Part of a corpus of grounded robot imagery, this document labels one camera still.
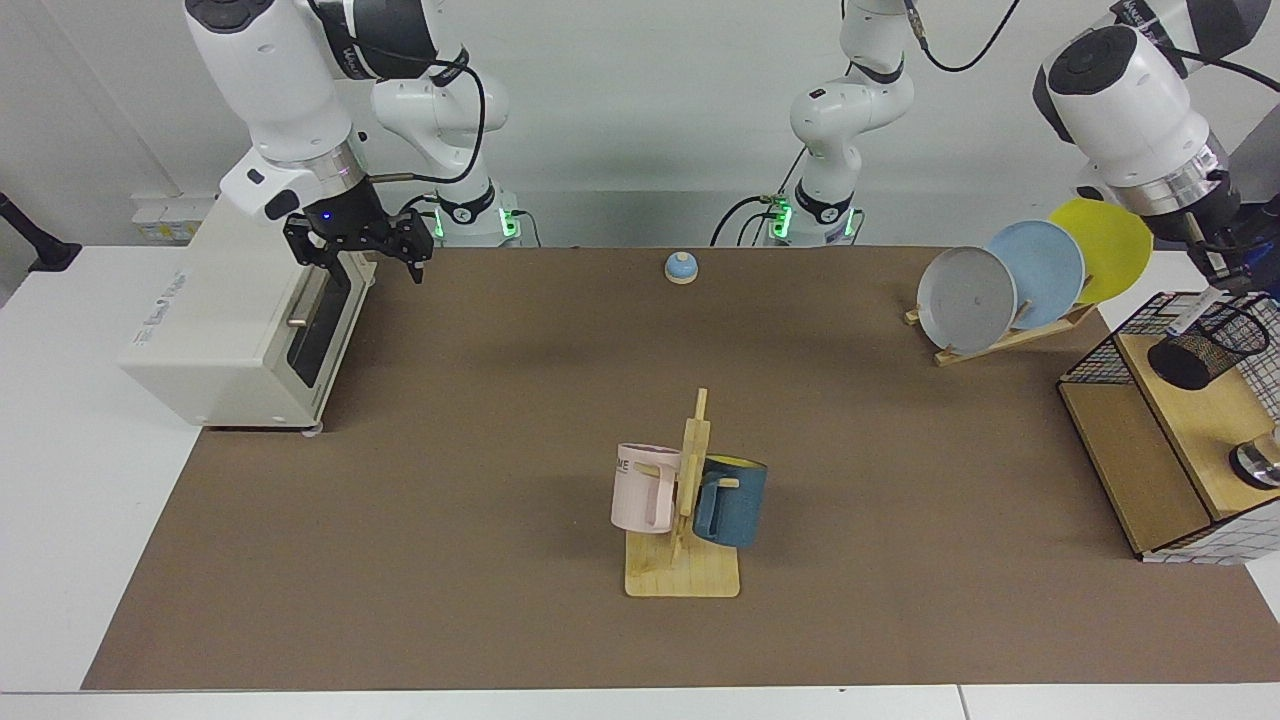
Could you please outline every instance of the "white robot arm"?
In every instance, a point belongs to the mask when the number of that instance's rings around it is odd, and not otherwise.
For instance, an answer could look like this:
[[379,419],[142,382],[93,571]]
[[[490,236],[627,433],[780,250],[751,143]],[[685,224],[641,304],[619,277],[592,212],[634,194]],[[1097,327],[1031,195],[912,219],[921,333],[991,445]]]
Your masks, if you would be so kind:
[[1240,217],[1230,160],[1183,78],[1252,42],[1270,0],[1125,0],[1041,68],[1034,99],[1059,136],[1091,160],[1078,192],[1140,215],[1185,242],[1212,284],[1233,292],[1280,281],[1263,238],[1271,209]]
[[840,44],[850,70],[791,106],[791,128],[808,151],[799,182],[787,188],[790,222],[774,225],[773,242],[829,245],[849,237],[863,168],[854,141],[901,118],[915,100],[904,60],[909,37],[902,0],[847,0]]
[[[330,266],[340,251],[379,250],[421,281],[434,240],[500,245],[516,234],[476,140],[481,119],[486,131],[506,122],[506,92],[470,67],[443,3],[186,0],[196,46],[253,142],[223,178],[223,193],[262,223],[285,220],[300,263]],[[485,102],[462,90],[463,74]],[[383,210],[352,150],[335,77],[380,81],[376,115],[435,176],[443,211],[434,229],[416,211]]]

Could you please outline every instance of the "brown mat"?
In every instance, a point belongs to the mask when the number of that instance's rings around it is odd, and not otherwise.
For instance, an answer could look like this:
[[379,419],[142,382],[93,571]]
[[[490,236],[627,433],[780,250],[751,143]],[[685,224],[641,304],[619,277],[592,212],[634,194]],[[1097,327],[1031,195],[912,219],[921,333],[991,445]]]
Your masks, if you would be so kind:
[[[444,251],[381,268],[316,439],[205,433],[86,689],[1280,680],[1243,568],[1143,566],[1053,380],[948,369],[936,251]],[[623,597],[614,446],[771,465],[733,601]]]

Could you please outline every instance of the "pink mug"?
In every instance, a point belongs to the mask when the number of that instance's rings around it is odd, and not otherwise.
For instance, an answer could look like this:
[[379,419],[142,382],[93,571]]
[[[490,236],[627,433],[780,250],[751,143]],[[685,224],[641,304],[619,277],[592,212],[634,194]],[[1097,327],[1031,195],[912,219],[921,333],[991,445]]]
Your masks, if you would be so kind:
[[678,450],[620,445],[613,474],[613,524],[632,533],[669,533],[676,515],[678,471]]

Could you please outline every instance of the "gray plate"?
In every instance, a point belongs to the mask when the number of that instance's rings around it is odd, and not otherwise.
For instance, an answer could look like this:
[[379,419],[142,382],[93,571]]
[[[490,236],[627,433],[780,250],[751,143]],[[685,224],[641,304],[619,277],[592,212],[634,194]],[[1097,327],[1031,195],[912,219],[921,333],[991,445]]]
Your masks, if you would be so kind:
[[1018,288],[1000,258],[980,247],[955,247],[924,272],[916,302],[920,327],[934,345],[973,355],[1009,332]]

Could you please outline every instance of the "wall socket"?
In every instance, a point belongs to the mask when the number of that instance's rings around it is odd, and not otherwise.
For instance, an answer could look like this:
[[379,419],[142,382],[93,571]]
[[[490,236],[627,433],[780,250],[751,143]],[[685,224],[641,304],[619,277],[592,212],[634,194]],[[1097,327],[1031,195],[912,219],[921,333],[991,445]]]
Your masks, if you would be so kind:
[[133,205],[137,208],[133,227],[138,228],[146,245],[179,247],[196,237],[200,223],[214,208],[214,200],[216,197],[211,195],[133,196]]

